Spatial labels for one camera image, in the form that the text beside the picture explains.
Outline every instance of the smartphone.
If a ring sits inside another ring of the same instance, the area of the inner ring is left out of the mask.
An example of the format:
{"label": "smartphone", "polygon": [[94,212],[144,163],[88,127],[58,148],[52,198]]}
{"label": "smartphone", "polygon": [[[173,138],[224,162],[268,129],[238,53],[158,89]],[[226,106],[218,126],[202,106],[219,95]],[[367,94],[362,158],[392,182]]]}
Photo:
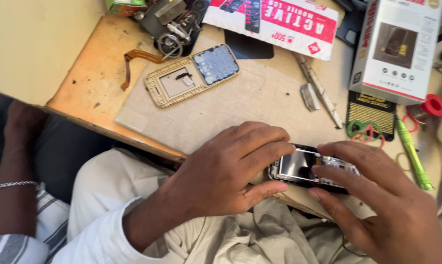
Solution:
{"label": "smartphone", "polygon": [[296,147],[294,154],[283,156],[268,167],[270,179],[305,188],[319,187],[333,193],[348,194],[347,190],[336,182],[314,175],[312,166],[331,165],[361,175],[356,166],[351,163],[335,157],[322,156],[314,147],[293,145]]}

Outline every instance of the white box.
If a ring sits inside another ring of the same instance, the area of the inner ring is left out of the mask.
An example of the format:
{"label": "white box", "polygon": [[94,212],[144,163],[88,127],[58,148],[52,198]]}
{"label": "white box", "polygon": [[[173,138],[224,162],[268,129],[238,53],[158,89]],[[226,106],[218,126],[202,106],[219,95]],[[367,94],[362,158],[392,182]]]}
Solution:
{"label": "white box", "polygon": [[338,12],[307,0],[212,0],[203,22],[329,61]]}
{"label": "white box", "polygon": [[424,101],[441,13],[439,0],[371,0],[349,89],[402,105]]}

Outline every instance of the fingernail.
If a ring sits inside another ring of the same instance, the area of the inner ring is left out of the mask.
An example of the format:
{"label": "fingernail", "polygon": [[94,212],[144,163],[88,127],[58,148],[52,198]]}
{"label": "fingernail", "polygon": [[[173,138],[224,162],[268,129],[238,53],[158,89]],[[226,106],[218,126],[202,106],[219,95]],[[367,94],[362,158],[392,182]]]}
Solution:
{"label": "fingernail", "polygon": [[280,188],[280,190],[278,191],[279,193],[285,192],[288,190],[288,185],[284,185],[283,187]]}
{"label": "fingernail", "polygon": [[307,193],[316,201],[320,201],[320,197],[318,196],[317,192],[313,189],[308,189]]}

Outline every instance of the screwdriver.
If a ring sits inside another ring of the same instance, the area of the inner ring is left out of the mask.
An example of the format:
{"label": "screwdriver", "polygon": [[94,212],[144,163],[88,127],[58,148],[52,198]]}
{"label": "screwdriver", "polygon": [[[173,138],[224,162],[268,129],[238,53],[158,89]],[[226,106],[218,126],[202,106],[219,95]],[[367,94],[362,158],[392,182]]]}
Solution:
{"label": "screwdriver", "polygon": [[418,159],[417,151],[415,150],[415,143],[413,143],[413,139],[411,138],[410,133],[408,133],[407,127],[405,124],[397,118],[397,131],[400,135],[400,140],[407,150],[408,156],[411,159],[411,163],[413,168],[415,169],[415,174],[417,177],[418,185],[422,190],[434,190],[426,171],[424,171],[423,166]]}

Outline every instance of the phone screen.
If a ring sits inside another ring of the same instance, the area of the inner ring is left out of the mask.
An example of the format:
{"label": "phone screen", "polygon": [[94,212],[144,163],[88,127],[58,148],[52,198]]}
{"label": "phone screen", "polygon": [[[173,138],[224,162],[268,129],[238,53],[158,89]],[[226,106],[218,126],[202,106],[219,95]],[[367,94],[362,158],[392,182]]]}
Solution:
{"label": "phone screen", "polygon": [[313,179],[312,166],[320,158],[319,153],[296,149],[296,153],[283,156],[280,159],[280,175]]}

